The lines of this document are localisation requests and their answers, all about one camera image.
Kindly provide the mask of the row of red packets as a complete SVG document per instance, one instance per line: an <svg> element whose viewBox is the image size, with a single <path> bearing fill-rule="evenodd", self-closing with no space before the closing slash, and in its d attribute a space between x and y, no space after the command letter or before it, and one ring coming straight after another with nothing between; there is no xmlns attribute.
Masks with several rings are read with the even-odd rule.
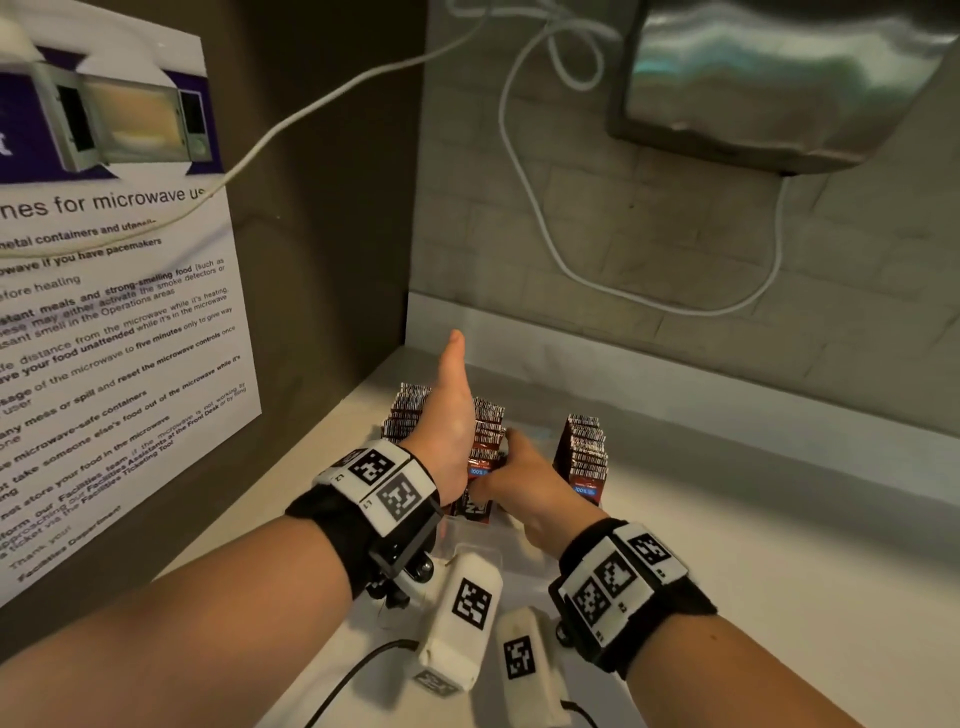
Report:
<svg viewBox="0 0 960 728"><path fill-rule="evenodd" d="M390 405L387 418L381 423L381 438L395 445L408 438L423 417L425 403L430 394L430 386L402 382Z"/></svg>
<svg viewBox="0 0 960 728"><path fill-rule="evenodd" d="M553 460L556 473L581 498L600 506L609 475L606 434L599 419L570 414Z"/></svg>
<svg viewBox="0 0 960 728"><path fill-rule="evenodd" d="M501 448L506 435L506 427L503 424L505 408L479 396L473 398L473 406L474 438L466 460L468 487L474 480L503 467L507 458L507 452ZM456 500L445 507L445 514L451 518L486 526L491 521L493 510L492 501L475 502L470 495L470 490L465 489Z"/></svg>

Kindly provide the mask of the person's left forearm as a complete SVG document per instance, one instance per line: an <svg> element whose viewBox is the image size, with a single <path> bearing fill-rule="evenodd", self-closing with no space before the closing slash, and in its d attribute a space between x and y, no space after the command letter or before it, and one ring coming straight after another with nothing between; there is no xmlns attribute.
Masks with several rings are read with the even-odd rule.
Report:
<svg viewBox="0 0 960 728"><path fill-rule="evenodd" d="M254 728L353 602L327 536L279 517L0 664L0 728Z"/></svg>

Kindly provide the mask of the white printed wall poster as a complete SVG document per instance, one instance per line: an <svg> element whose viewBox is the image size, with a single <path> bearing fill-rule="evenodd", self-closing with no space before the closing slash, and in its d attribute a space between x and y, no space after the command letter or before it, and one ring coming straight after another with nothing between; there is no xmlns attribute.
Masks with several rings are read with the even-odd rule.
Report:
<svg viewBox="0 0 960 728"><path fill-rule="evenodd" d="M261 412L197 35L0 0L0 608Z"/></svg>

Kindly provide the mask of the stainless steel wall appliance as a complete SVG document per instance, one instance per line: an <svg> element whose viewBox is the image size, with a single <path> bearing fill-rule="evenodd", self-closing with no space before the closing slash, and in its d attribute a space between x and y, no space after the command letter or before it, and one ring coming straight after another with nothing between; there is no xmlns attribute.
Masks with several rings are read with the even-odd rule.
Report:
<svg viewBox="0 0 960 728"><path fill-rule="evenodd" d="M960 40L960 0L639 0L616 140L782 176L870 160Z"/></svg>

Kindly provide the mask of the person's right forearm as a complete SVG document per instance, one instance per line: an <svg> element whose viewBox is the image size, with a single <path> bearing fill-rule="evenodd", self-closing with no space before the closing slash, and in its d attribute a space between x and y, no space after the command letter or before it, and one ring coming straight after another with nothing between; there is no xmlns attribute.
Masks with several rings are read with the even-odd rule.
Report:
<svg viewBox="0 0 960 728"><path fill-rule="evenodd" d="M719 615L669 616L626 684L647 728L864 728Z"/></svg>

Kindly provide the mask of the person's right hand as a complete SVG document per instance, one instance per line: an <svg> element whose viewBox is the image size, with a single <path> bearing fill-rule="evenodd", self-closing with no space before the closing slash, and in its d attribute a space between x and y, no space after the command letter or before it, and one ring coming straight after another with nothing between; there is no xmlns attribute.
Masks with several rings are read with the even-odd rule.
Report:
<svg viewBox="0 0 960 728"><path fill-rule="evenodd" d="M573 491L522 431L510 428L506 439L507 462L495 471L517 471L519 511L505 511L534 547L559 560L577 536L608 515Z"/></svg>

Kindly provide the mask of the person's left hand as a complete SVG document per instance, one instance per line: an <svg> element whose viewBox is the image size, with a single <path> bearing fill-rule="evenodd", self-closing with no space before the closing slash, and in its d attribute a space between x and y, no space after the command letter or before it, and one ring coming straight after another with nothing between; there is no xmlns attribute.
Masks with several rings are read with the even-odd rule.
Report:
<svg viewBox="0 0 960 728"><path fill-rule="evenodd" d="M413 433L401 442L434 481L439 502L448 506L467 488L467 460L474 443L474 397L463 409L445 406L438 396L438 372Z"/></svg>

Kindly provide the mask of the black wristband with marker tags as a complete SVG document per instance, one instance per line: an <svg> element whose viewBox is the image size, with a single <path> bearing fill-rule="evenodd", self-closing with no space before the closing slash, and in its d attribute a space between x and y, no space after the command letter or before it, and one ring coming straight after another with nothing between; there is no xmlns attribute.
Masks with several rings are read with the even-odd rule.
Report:
<svg viewBox="0 0 960 728"><path fill-rule="evenodd" d="M312 522L330 541L354 599L425 556L443 516L422 461L386 439L368 441L320 472L284 513Z"/></svg>
<svg viewBox="0 0 960 728"><path fill-rule="evenodd" d="M548 593L559 643L621 679L669 618L718 613L686 564L641 523L595 522L571 540L558 567Z"/></svg>

